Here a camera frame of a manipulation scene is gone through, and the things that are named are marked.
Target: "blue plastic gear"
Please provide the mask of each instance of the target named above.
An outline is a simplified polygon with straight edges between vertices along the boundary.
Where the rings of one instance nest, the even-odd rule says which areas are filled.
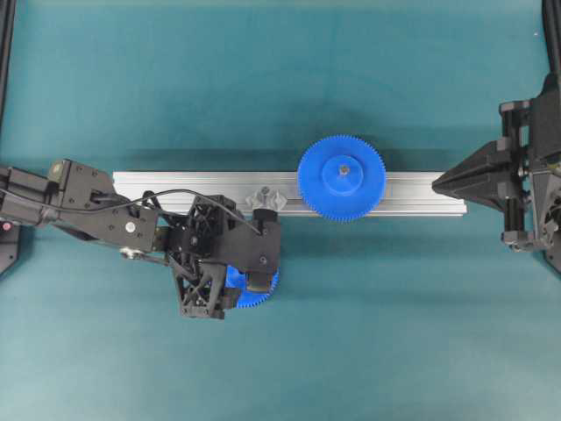
[[[334,221],[361,218],[384,196],[386,168],[378,152],[349,135],[329,136],[300,160],[298,185],[313,211]]]
[[[245,274],[239,272],[235,267],[228,266],[228,271],[226,272],[226,287],[228,288],[240,288],[242,294],[239,296],[238,304],[236,304],[237,309],[244,309],[247,307],[255,307],[267,300],[273,294],[274,288],[279,283],[279,272],[273,276],[271,281],[271,290],[266,293],[257,293],[248,291],[245,288]]]

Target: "screw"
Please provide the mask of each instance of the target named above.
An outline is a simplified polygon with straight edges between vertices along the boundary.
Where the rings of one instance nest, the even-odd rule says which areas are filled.
[[[124,226],[125,230],[129,233],[133,233],[136,231],[137,226],[134,224],[134,222],[129,221],[126,223],[126,225]]]
[[[341,167],[339,167],[339,174],[340,175],[347,175],[347,174],[349,174],[350,171],[351,171],[351,169],[346,164],[343,164]]]

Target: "robotic arm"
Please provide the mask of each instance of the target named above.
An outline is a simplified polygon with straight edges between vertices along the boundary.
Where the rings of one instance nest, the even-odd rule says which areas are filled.
[[[502,104],[501,137],[442,175],[433,189],[502,212],[502,241],[516,252],[544,252],[561,272],[561,3],[543,0],[542,12],[550,61],[542,92]],[[533,215],[529,231],[527,212]]]
[[[196,195],[187,215],[161,209],[157,197],[169,193]],[[181,314],[191,318],[224,318],[236,306],[240,289],[224,286],[228,265],[245,273],[248,290],[268,292],[281,249],[274,210],[254,210],[246,221],[224,196],[181,189],[131,201],[108,174],[68,160],[55,162],[47,177],[0,168],[0,220],[4,236],[18,225],[50,224],[115,246],[125,258],[169,266]]]

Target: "teal surface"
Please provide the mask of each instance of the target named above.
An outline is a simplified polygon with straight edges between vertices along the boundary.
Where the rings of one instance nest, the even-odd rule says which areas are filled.
[[[538,0],[20,2],[0,161],[292,170],[352,133],[444,170],[547,71]],[[501,216],[285,219],[279,288],[178,314],[165,268],[47,228],[0,280],[2,420],[555,420],[561,283]]]

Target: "wire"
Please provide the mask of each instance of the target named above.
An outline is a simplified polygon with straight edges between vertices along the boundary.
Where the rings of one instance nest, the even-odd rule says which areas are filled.
[[[125,202],[125,203],[113,204],[111,206],[105,206],[104,208],[91,209],[91,210],[62,208],[60,206],[55,206],[53,204],[48,204],[48,203],[42,203],[38,200],[33,200],[33,199],[30,199],[29,197],[21,196],[18,193],[14,193],[13,191],[9,191],[9,190],[6,190],[6,189],[0,189],[0,193],[4,193],[5,195],[16,197],[17,199],[19,199],[21,201],[24,201],[24,202],[27,202],[27,203],[33,203],[33,204],[36,204],[40,207],[43,207],[43,208],[46,208],[46,209],[51,209],[53,211],[75,213],[75,214],[80,214],[80,215],[95,215],[97,213],[103,213],[103,212],[106,212],[106,211],[113,211],[115,209],[127,208],[127,207],[129,207],[129,206],[131,206],[135,203],[143,202],[145,200],[149,200],[149,199],[152,199],[152,198],[158,197],[158,196],[172,195],[172,194],[176,194],[176,193],[186,193],[186,194],[190,194],[190,195],[193,195],[193,196],[200,197],[202,200],[205,200],[205,201],[207,201],[211,204],[214,204],[215,206],[217,206],[218,208],[220,208],[224,212],[226,212],[228,215],[230,215],[232,218],[236,219],[241,224],[247,225],[247,227],[249,227],[252,231],[257,233],[258,235],[261,235],[261,231],[259,229],[257,229],[255,226],[250,224],[244,218],[242,218],[239,215],[237,215],[236,213],[232,212],[230,209],[228,209],[226,206],[224,206],[220,202],[216,201],[215,199],[213,199],[211,197],[202,195],[201,193],[197,193],[196,191],[193,191],[193,190],[190,190],[190,189],[164,190],[164,191],[161,191],[159,193],[154,193],[150,196],[141,197],[140,199],[129,200],[128,202]],[[185,215],[182,215],[180,213],[169,212],[167,210],[163,211],[163,210],[155,209],[153,207],[151,207],[151,209],[153,209],[154,211],[157,211],[158,213],[165,213],[166,215],[175,215],[175,216],[185,217]]]
[[[551,73],[561,73],[561,10],[557,0],[543,0],[542,2],[543,32],[547,46]]]

